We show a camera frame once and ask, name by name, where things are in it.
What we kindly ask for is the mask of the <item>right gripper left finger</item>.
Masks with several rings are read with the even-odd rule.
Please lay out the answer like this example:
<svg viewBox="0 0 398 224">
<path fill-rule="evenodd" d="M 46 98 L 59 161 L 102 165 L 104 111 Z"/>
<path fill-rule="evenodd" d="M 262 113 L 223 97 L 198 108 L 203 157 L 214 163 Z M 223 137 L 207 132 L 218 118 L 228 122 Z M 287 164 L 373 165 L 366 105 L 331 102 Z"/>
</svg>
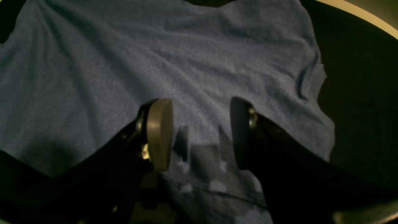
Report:
<svg viewBox="0 0 398 224">
<path fill-rule="evenodd" d="M 128 223 L 145 174 L 168 170 L 173 122 L 172 99 L 149 101 L 101 149 L 56 177 L 1 151 L 1 223 Z"/>
</svg>

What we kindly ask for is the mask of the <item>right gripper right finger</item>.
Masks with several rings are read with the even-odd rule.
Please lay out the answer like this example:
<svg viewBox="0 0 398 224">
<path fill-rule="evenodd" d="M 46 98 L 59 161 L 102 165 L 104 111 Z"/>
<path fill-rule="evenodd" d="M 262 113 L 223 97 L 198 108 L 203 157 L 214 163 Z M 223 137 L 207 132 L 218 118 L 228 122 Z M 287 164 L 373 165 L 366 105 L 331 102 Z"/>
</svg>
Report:
<svg viewBox="0 0 398 224">
<path fill-rule="evenodd" d="M 238 168 L 260 181 L 274 224 L 397 223 L 397 190 L 319 158 L 244 98 L 230 122 Z"/>
</svg>

